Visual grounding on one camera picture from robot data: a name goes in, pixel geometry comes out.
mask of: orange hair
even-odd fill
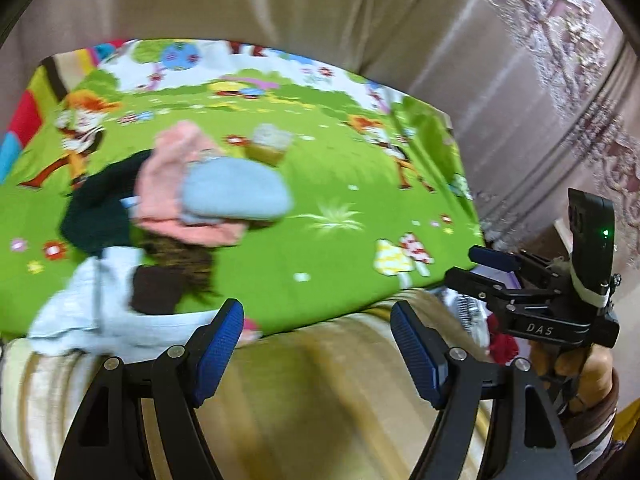
[[[65,98],[67,108],[84,108],[91,112],[111,112],[120,107],[120,103],[110,103],[91,90],[76,90]]]
[[[383,128],[384,125],[376,119],[367,119],[361,115],[350,115],[347,124],[359,134],[365,132],[366,128]]]

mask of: blue gripper pad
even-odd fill
[[[244,309],[236,301],[222,320],[211,343],[204,351],[196,369],[193,400],[196,408],[216,392],[226,365],[236,347],[244,325]]]
[[[418,395],[436,410],[444,408],[449,365],[445,356],[448,347],[440,334],[425,327],[406,301],[398,301],[391,310],[391,332]]]
[[[474,245],[469,249],[469,259],[485,267],[498,269],[503,272],[520,270],[520,263],[513,254],[501,253],[487,247]]]

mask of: silver screw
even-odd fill
[[[107,370],[115,370],[118,366],[120,366],[120,360],[117,357],[109,357],[104,362],[104,368]]]
[[[182,345],[174,345],[166,351],[166,354],[171,358],[175,359],[181,357],[184,354],[184,346]]]
[[[449,350],[449,355],[456,361],[464,361],[466,359],[466,352],[462,348],[458,347]]]
[[[524,357],[518,357],[513,364],[515,367],[521,372],[528,372],[531,370],[531,363],[527,361]]]

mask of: white grass print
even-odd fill
[[[363,225],[361,222],[354,220],[353,217],[361,214],[359,211],[349,210],[353,204],[344,204],[341,206],[327,206],[318,204],[321,214],[304,213],[295,215],[291,218],[311,218],[314,222],[309,225],[311,229],[318,229],[320,232],[329,232],[334,229],[361,231]]]

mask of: cartoon character with orange hair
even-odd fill
[[[385,155],[390,156],[394,160],[400,177],[400,185],[398,186],[398,189],[412,188],[404,175],[405,170],[408,170],[416,176],[418,182],[420,182],[420,184],[422,184],[430,193],[436,192],[433,186],[430,186],[422,175],[418,173],[418,170],[415,169],[415,166],[412,164],[409,159],[409,155],[407,155],[405,150],[400,146],[396,146],[391,143],[389,136],[386,134],[385,127],[380,121],[376,119],[368,119],[363,116],[350,115],[346,124],[356,130],[369,144],[382,148]]]
[[[71,187],[77,189],[86,179],[89,155],[100,147],[104,137],[102,121],[119,106],[120,103],[110,103],[91,90],[77,90],[67,95],[65,109],[54,123],[63,135],[65,155],[20,185],[40,189],[54,171],[69,166]]]

